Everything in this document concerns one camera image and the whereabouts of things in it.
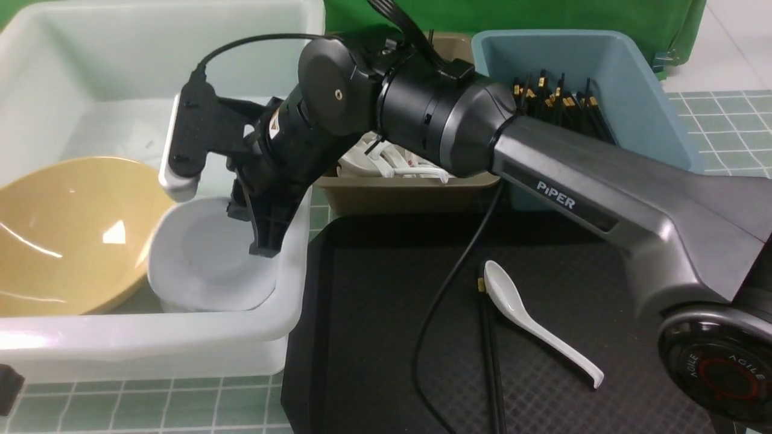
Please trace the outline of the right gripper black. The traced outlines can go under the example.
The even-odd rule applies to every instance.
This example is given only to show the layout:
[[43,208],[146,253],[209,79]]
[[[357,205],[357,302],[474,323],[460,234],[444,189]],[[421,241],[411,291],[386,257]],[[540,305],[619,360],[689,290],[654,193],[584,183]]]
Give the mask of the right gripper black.
[[263,115],[248,142],[259,160],[236,169],[253,226],[252,256],[273,258],[308,187],[363,134],[363,88],[299,84]]

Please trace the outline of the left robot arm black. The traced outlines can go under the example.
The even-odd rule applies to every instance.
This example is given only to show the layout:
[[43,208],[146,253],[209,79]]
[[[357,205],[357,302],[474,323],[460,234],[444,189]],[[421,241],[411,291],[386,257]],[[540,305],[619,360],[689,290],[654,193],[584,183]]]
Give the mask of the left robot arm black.
[[8,417],[21,393],[25,377],[9,365],[0,366],[0,414]]

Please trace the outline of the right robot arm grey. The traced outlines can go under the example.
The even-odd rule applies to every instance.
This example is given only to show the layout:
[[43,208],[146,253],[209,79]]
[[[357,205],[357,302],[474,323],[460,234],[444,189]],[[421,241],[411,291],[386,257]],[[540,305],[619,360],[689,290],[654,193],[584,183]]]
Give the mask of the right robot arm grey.
[[305,190],[377,132],[452,175],[498,175],[620,247],[636,307],[665,313],[659,352],[676,385],[770,432],[768,178],[697,175],[519,115],[504,85],[442,60],[416,28],[313,38],[298,77],[229,160],[251,253],[278,253]]

